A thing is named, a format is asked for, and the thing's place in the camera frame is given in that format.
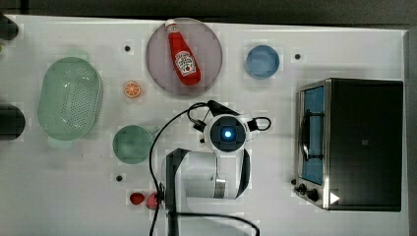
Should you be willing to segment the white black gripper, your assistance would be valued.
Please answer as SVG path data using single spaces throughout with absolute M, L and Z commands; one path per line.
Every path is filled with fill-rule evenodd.
M 240 114 L 214 100 L 196 103 L 189 110 L 200 107 L 208 108 L 212 115 L 209 121 L 194 119 L 191 115 L 188 118 L 193 128 L 204 135 L 202 143 L 214 152 L 232 153 L 243 149 L 246 142 L 263 130 L 258 124 L 262 117 Z

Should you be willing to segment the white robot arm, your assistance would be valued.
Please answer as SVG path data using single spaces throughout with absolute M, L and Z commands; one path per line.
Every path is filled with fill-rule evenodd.
M 236 200 L 247 189 L 251 157 L 246 143 L 260 132 L 257 119 L 240 114 L 214 100 L 204 104 L 212 118 L 191 118 L 203 134 L 206 151 L 177 148 L 162 162 L 165 170 L 167 236 L 250 236 L 239 228 L 245 219 L 219 213 L 190 210 L 190 198 Z

